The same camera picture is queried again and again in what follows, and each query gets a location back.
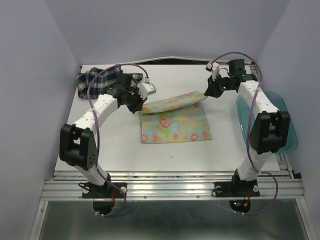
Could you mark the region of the navy plaid skirt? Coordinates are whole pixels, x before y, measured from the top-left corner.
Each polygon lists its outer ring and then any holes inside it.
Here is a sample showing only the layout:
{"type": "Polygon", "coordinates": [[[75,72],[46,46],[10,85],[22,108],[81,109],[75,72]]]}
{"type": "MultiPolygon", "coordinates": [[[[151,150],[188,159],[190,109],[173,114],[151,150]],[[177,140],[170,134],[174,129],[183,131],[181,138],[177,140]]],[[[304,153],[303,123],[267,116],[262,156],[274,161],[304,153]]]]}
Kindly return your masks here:
{"type": "MultiPolygon", "coordinates": [[[[97,67],[93,67],[84,73],[78,73],[76,75],[76,87],[77,94],[80,99],[87,99],[87,91],[91,81],[96,77],[97,74],[103,70],[97,67]]],[[[97,99],[101,91],[113,83],[116,82],[116,78],[123,74],[123,70],[120,66],[111,67],[109,70],[98,76],[97,80],[93,83],[90,88],[89,95],[91,99],[97,99]]],[[[131,86],[135,87],[143,79],[142,73],[129,73],[131,77],[131,86]]]]}

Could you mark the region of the pastel tie-dye skirt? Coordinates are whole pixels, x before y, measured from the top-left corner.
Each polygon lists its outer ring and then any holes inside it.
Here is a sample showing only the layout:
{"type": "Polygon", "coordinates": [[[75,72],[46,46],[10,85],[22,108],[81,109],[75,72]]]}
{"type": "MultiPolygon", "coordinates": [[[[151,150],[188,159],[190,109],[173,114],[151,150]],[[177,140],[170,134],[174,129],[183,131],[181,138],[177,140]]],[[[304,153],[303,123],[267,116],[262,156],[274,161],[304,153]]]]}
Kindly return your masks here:
{"type": "Polygon", "coordinates": [[[207,97],[193,91],[143,105],[138,113],[144,144],[169,144],[213,139],[202,105],[207,97]]]}

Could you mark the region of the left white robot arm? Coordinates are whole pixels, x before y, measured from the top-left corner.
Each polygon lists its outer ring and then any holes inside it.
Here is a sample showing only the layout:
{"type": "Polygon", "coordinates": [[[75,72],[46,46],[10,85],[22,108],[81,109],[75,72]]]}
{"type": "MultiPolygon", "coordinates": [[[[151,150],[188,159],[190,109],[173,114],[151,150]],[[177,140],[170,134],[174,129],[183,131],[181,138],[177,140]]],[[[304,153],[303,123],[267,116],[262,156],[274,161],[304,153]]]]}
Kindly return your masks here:
{"type": "Polygon", "coordinates": [[[109,198],[115,193],[117,186],[98,163],[96,141],[100,138],[98,131],[102,124],[120,106],[127,106],[131,113],[141,111],[148,96],[156,92],[148,78],[132,82],[130,74],[121,73],[114,83],[101,91],[80,119],[60,129],[59,158],[87,179],[79,184],[84,199],[109,198]]]}

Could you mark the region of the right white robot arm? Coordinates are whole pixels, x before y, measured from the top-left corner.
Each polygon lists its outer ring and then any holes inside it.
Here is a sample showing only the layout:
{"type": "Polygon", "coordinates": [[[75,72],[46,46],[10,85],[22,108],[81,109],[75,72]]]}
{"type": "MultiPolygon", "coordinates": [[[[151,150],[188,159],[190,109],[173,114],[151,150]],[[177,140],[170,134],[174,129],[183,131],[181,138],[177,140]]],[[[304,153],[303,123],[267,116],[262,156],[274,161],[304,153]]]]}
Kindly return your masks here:
{"type": "Polygon", "coordinates": [[[214,183],[212,195],[231,198],[260,195],[257,177],[263,174],[270,155],[285,147],[288,139],[291,116],[279,110],[261,89],[261,84],[252,73],[247,73],[243,59],[228,62],[228,75],[220,75],[220,66],[209,62],[206,70],[211,72],[205,96],[219,98],[226,91],[236,91],[250,108],[246,136],[247,157],[238,167],[230,181],[214,183]]]}

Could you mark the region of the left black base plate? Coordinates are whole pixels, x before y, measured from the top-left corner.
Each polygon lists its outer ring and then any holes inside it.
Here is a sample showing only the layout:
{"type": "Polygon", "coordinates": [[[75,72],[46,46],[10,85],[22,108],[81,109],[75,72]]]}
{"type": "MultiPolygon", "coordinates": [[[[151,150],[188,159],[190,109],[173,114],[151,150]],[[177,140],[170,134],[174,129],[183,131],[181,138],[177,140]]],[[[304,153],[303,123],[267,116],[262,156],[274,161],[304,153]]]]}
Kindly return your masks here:
{"type": "Polygon", "coordinates": [[[90,182],[80,182],[78,186],[82,189],[83,199],[124,199],[124,195],[113,186],[105,183],[102,186],[90,182]]]}

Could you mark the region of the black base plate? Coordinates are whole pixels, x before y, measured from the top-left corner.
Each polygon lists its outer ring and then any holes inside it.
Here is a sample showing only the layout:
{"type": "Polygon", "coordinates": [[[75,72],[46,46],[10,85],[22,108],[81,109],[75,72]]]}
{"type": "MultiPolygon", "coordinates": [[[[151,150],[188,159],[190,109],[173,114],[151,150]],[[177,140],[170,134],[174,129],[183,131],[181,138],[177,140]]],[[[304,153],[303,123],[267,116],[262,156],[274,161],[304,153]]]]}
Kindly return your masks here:
{"type": "Polygon", "coordinates": [[[124,199],[124,195],[113,186],[105,183],[102,186],[90,182],[80,182],[78,186],[82,189],[83,199],[124,199]]]}
{"type": "Polygon", "coordinates": [[[240,181],[238,185],[231,181],[216,181],[211,195],[217,198],[259,197],[258,183],[254,181],[240,181]]]}

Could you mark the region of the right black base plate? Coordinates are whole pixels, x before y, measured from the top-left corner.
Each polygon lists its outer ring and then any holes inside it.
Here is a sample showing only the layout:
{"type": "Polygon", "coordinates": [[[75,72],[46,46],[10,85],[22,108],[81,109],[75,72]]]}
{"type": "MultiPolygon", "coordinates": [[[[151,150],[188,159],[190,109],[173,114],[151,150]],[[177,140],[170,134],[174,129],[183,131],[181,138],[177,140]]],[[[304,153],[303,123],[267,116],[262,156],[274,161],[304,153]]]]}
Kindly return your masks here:
{"type": "Polygon", "coordinates": [[[259,197],[258,183],[254,181],[240,181],[238,185],[231,181],[216,181],[211,195],[217,198],[259,197]]]}

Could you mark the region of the aluminium frame rails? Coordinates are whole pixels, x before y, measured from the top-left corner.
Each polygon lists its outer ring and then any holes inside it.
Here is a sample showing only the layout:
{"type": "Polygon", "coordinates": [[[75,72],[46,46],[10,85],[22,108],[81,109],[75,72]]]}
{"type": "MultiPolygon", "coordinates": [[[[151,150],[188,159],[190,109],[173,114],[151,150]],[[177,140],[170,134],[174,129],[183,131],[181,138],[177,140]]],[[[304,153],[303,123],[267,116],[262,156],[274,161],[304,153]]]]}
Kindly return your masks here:
{"type": "Polygon", "coordinates": [[[144,144],[137,114],[124,106],[100,129],[100,165],[116,183],[126,182],[127,202],[116,217],[96,216],[84,199],[84,177],[58,160],[40,196],[31,232],[33,240],[315,240],[302,179],[295,178],[284,154],[260,176],[260,197],[251,210],[264,208],[279,188],[276,202],[262,214],[232,213],[228,199],[212,195],[214,183],[231,179],[246,157],[235,91],[202,104],[212,139],[144,144]]]}

